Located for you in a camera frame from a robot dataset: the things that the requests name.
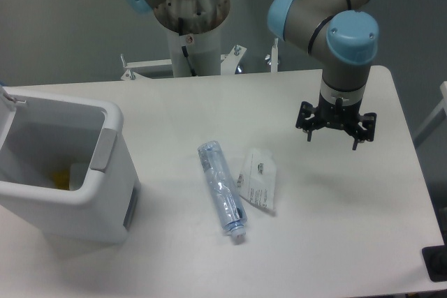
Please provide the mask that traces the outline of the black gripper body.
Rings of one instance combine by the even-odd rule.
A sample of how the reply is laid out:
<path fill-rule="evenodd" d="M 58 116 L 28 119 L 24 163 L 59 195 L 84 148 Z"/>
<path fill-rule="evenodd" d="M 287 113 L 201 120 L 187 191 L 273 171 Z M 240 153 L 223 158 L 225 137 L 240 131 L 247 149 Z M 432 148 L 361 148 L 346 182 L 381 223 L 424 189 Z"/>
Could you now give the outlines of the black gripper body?
<path fill-rule="evenodd" d="M 360 130 L 361 103 L 362 100 L 352 105 L 330 103 L 320 94 L 316 111 L 316 129 Z"/>

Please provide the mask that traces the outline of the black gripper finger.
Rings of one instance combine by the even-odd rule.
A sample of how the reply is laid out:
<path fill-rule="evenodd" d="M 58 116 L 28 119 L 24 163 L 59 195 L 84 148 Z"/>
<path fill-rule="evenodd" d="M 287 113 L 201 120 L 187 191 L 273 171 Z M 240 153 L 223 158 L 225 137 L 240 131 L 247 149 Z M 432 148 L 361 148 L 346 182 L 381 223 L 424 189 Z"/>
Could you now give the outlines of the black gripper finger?
<path fill-rule="evenodd" d="M 377 114 L 369 112 L 358 115 L 354 122 L 345 126 L 345 132 L 353 138 L 353 151 L 357 149 L 360 143 L 374 141 L 376 120 Z"/>
<path fill-rule="evenodd" d="M 319 107 L 314 107 L 307 101 L 302 101 L 295 127 L 307 134 L 307 141 L 311 142 L 312 133 L 325 126 L 326 121 L 321 117 Z"/>

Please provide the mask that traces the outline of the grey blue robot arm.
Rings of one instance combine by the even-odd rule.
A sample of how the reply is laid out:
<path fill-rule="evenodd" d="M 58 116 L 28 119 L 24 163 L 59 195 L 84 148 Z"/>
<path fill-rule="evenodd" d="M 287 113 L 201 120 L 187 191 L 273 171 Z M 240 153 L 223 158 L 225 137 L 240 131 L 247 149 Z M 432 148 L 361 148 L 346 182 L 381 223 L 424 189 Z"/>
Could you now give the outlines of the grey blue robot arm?
<path fill-rule="evenodd" d="M 220 28 L 229 0 L 126 0 L 138 13 L 154 13 L 168 35 L 177 77 L 221 74 Z M 311 135 L 321 128 L 346 132 L 355 144 L 374 139 L 376 114 L 360 113 L 379 26 L 361 11 L 370 0 L 274 0 L 267 24 L 323 65 L 317 105 L 303 102 L 296 126 Z"/>

